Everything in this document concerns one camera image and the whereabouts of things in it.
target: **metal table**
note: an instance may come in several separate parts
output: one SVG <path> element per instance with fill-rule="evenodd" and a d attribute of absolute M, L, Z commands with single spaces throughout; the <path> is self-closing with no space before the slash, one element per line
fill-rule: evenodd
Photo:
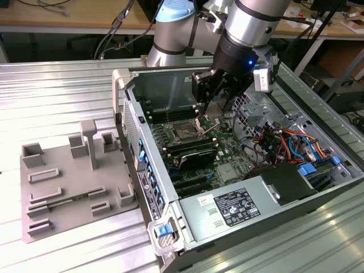
<path fill-rule="evenodd" d="M 209 63 L 211 58 L 188 59 Z M 68 144 L 78 121 L 93 118 L 98 134 L 116 133 L 111 73 L 139 59 L 0 66 L 0 271 L 159 272 L 140 209 L 56 234 L 21 241 L 19 156 L 22 144 Z M 280 76 L 364 157 L 353 131 L 284 65 Z M 292 113 L 297 108 L 279 93 Z M 194 265 L 186 272 L 363 272 L 364 184 L 305 217 Z"/>

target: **screw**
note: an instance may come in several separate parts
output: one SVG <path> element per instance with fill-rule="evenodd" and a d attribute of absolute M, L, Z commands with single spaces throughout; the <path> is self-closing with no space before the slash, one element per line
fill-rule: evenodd
<path fill-rule="evenodd" d="M 264 31 L 266 34 L 269 34 L 272 32 L 272 28 L 271 27 L 267 27 L 266 30 Z"/>

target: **power supply label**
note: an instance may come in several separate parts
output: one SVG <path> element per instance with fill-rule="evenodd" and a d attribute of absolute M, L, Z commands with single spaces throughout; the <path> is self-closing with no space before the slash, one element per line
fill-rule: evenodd
<path fill-rule="evenodd" d="M 245 188 L 217 196 L 214 200 L 228 226 L 238 225 L 260 215 Z"/>

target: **desk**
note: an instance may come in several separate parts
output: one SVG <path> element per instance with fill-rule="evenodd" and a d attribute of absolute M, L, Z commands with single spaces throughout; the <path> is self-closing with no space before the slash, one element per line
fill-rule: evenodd
<path fill-rule="evenodd" d="M 64 11 L 70 16 L 63 16 L 12 0 L 8 9 L 0 9 L 0 33 L 106 34 L 127 2 L 128 0 L 71 0 L 63 4 Z M 149 24 L 138 1 L 135 1 L 117 34 L 139 35 Z M 6 62 L 7 57 L 0 41 L 0 63 Z"/>
<path fill-rule="evenodd" d="M 310 18 L 311 14 L 314 13 L 313 11 L 302 6 L 301 4 L 291 2 L 290 6 L 300 7 L 301 13 L 307 18 Z M 334 18 L 332 18 L 333 23 L 330 26 L 326 26 L 322 31 L 321 35 L 312 44 L 311 48 L 308 50 L 308 52 L 305 54 L 305 56 L 295 69 L 295 74 L 301 74 L 303 69 L 306 67 L 306 65 L 309 63 L 309 61 L 312 59 L 312 57 L 315 55 L 315 53 L 325 40 L 364 40 L 364 35 L 356 34 L 355 32 L 343 26 L 340 23 L 340 21 L 342 20 L 342 16 L 340 16 L 339 13 L 336 13 Z M 301 33 L 302 30 L 302 28 L 292 27 L 287 23 L 287 21 L 281 20 L 279 25 L 277 26 L 273 38 L 292 39 L 294 38 L 294 36 L 297 36 L 299 33 Z M 314 36 L 315 33 L 316 31 L 312 31 L 311 38 Z"/>
<path fill-rule="evenodd" d="M 105 34 L 108 32 L 111 22 L 116 15 L 126 6 L 127 0 L 71 0 L 64 4 L 65 10 L 70 16 L 62 16 L 52 13 L 40 7 L 27 6 L 13 0 L 8 9 L 0 9 L 0 33 L 1 32 L 29 32 L 29 33 L 72 33 L 72 34 Z M 291 6 L 299 6 L 301 13 L 310 17 L 312 11 L 306 7 L 291 3 Z M 295 72 L 300 74 L 317 52 L 324 40 L 364 40 L 364 35 L 358 35 L 340 24 L 341 19 L 333 18 L 333 24 L 326 27 L 321 36 L 315 41 L 311 49 L 305 55 Z M 125 19 L 124 24 L 117 34 L 138 35 L 149 25 L 139 3 L 135 1 L 134 7 Z M 282 20 L 273 38 L 294 39 L 303 31 L 300 27 L 292 27 Z M 0 42 L 0 63 L 2 62 L 2 50 Z"/>

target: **green circuit board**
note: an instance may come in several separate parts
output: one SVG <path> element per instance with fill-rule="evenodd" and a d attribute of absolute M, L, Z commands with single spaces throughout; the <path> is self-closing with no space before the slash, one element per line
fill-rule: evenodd
<path fill-rule="evenodd" d="M 240 142 L 234 137 L 229 124 L 226 123 L 223 117 L 219 117 L 218 120 L 202 117 L 199 121 L 200 127 L 205 132 L 207 131 L 204 135 L 199 134 L 194 119 L 168 122 L 166 124 L 150 124 L 152 134 L 171 180 L 177 193 L 182 197 L 200 193 L 199 183 L 204 186 L 201 191 L 203 192 L 206 190 L 206 185 L 210 186 L 209 189 L 214 189 L 239 182 L 254 166 L 249 156 L 242 151 Z M 201 167 L 179 170 L 177 166 L 173 166 L 173 156 L 163 153 L 165 147 L 212 138 L 216 138 L 218 143 L 218 146 L 215 147 L 217 155 L 213 162 Z"/>

